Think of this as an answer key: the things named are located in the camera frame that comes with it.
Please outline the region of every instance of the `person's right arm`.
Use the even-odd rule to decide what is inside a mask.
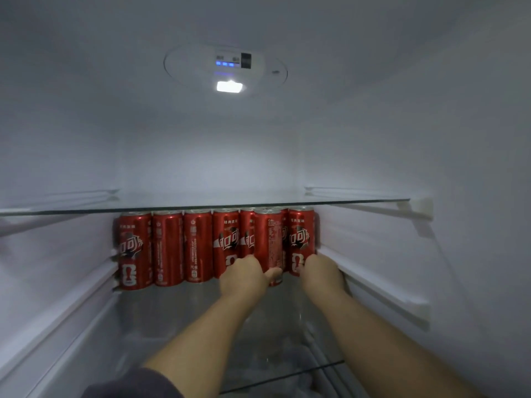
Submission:
[[[371,398],[482,397],[435,355],[349,296],[327,256],[309,256],[300,273],[304,291],[326,317],[345,362]]]

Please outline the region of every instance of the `dark sleeve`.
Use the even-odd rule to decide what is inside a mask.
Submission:
[[[129,371],[118,380],[89,386],[81,398],[183,398],[162,374],[151,369]]]

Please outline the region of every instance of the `human arm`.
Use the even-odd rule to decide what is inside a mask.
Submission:
[[[482,396],[434,354],[349,296],[330,258],[311,255],[300,273],[304,291],[371,398]]]
[[[281,272],[264,274],[253,256],[236,260],[220,278],[220,299],[144,367],[164,375],[186,398],[217,396],[236,333]]]

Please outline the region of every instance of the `red can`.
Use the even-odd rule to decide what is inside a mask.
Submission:
[[[138,290],[153,283],[151,213],[124,212],[118,221],[120,286]]]
[[[214,276],[219,278],[240,256],[240,213],[238,208],[214,210]]]
[[[254,256],[262,266],[262,271],[282,268],[282,212],[269,208],[256,210],[254,236]],[[271,281],[269,286],[276,286],[281,282],[282,275]]]
[[[153,214],[155,285],[175,286],[184,280],[183,215],[181,211]]]
[[[289,209],[289,273],[299,276],[297,267],[315,254],[315,212],[311,206]]]
[[[242,208],[240,212],[240,257],[254,254],[254,207]]]
[[[273,206],[274,210],[280,210],[282,213],[282,269],[284,272],[289,270],[287,258],[289,256],[289,209],[285,206]]]
[[[212,278],[210,210],[184,212],[184,267],[188,282],[201,283]]]

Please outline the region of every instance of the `led light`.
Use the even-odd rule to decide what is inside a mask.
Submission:
[[[239,82],[235,82],[233,80],[230,81],[218,81],[218,86],[216,89],[219,92],[230,92],[230,93],[239,93],[242,92],[243,84]]]

